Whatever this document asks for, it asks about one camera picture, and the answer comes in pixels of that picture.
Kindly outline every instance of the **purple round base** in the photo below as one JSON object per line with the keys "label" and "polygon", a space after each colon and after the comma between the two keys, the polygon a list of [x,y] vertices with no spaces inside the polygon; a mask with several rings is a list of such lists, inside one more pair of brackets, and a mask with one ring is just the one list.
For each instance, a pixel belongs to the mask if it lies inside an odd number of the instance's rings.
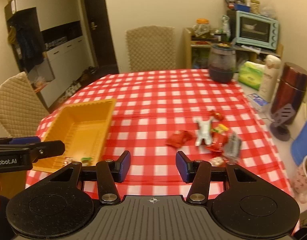
{"label": "purple round base", "polygon": [[274,127],[274,123],[271,123],[270,131],[278,140],[286,142],[290,139],[290,132],[283,124],[281,126]]}

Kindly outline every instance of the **cable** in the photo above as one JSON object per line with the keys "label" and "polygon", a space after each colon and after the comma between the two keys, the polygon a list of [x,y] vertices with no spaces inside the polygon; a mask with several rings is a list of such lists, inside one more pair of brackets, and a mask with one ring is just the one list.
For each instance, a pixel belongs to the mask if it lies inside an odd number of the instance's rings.
{"label": "cable", "polygon": [[304,237],[306,237],[307,236],[307,233],[305,234],[305,235],[303,235],[301,238],[299,238],[298,240],[302,240]]}

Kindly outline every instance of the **red and white checkered tablecloth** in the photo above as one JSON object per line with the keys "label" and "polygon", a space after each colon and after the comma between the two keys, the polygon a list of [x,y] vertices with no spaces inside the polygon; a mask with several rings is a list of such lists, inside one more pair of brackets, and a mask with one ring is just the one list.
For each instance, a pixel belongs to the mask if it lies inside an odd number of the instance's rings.
{"label": "red and white checkered tablecloth", "polygon": [[[121,196],[187,196],[190,184],[182,182],[175,165],[176,149],[165,141],[174,131],[195,132],[196,119],[207,120],[209,110],[225,116],[222,121],[242,139],[239,165],[290,193],[285,168],[277,148],[260,117],[248,103],[238,83],[218,84],[207,70],[171,70],[108,75],[73,95],[65,104],[116,98],[103,158],[117,159],[124,150],[131,153],[131,166],[125,181],[117,184]],[[37,130],[43,137],[59,109],[44,118]],[[182,151],[191,159],[215,157],[204,146],[186,142]],[[26,187],[48,174],[28,171]],[[97,198],[95,182],[84,189]],[[222,184],[210,186],[210,198],[222,192]]]}

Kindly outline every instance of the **white bottle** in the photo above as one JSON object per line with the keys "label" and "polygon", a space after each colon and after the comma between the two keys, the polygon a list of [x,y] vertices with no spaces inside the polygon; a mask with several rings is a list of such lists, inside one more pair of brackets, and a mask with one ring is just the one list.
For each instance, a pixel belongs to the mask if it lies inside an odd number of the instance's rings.
{"label": "white bottle", "polygon": [[265,62],[266,66],[264,69],[264,74],[262,76],[262,81],[258,95],[263,100],[270,102],[273,97],[275,87],[277,84],[277,78],[279,74],[281,60],[276,56],[267,55]]}

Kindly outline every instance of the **dark brown door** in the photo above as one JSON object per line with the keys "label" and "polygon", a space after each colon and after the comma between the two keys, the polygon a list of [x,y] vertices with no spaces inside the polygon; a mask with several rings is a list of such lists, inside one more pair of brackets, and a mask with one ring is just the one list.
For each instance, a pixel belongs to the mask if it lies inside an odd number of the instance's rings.
{"label": "dark brown door", "polygon": [[89,29],[103,75],[117,74],[118,67],[112,44],[107,7],[105,0],[84,0]]}

